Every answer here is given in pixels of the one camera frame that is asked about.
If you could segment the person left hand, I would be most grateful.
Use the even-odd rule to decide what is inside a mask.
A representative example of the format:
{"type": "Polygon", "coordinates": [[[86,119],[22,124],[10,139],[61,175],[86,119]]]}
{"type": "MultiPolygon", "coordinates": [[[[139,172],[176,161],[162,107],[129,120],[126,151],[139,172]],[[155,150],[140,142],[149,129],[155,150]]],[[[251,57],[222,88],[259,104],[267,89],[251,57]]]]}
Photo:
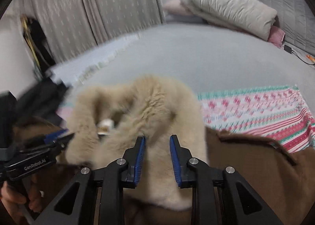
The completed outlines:
{"type": "MultiPolygon", "coordinates": [[[[31,176],[31,184],[28,191],[29,208],[39,213],[42,210],[42,195],[37,185],[37,175],[31,176]]],[[[24,217],[20,205],[24,205],[27,201],[25,196],[13,190],[5,181],[1,187],[1,201],[6,208],[9,215],[12,217],[16,224],[19,224],[22,217],[24,217]]]]}

